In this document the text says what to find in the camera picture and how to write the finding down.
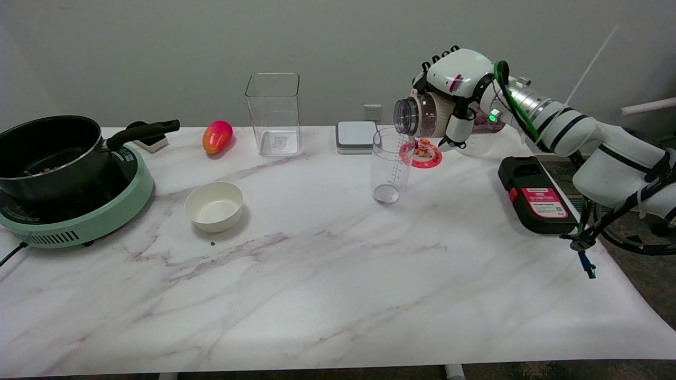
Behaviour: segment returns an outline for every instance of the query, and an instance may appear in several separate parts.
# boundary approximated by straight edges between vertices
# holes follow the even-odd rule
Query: green induction cooker
[[[136,150],[112,152],[101,183],[86,196],[22,204],[0,191],[0,224],[31,247],[90,245],[134,218],[153,192],[153,177]]]

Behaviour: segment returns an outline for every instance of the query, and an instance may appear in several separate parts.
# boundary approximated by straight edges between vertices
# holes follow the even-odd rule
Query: wall outlet
[[[383,106],[380,104],[364,104],[364,120],[379,122],[383,118]]]

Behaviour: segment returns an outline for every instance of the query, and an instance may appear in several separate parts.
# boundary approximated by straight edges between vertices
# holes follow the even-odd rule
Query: pot handle
[[[109,139],[106,139],[103,142],[102,148],[103,150],[116,151],[129,141],[148,139],[150,137],[164,135],[165,133],[176,132],[179,128],[180,122],[178,120],[171,120],[125,129],[121,132],[117,132]]]

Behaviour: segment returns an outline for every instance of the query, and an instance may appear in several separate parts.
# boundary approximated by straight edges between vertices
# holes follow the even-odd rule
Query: battery pack
[[[570,233],[577,219],[535,157],[507,157],[498,169],[516,215],[534,233]]]

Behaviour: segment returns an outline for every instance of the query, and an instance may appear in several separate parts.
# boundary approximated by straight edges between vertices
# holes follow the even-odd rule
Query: saucepan
[[[174,132],[178,120],[155,122],[101,137],[84,116],[52,116],[0,133],[0,189],[18,201],[54,202],[100,184],[123,144]]]

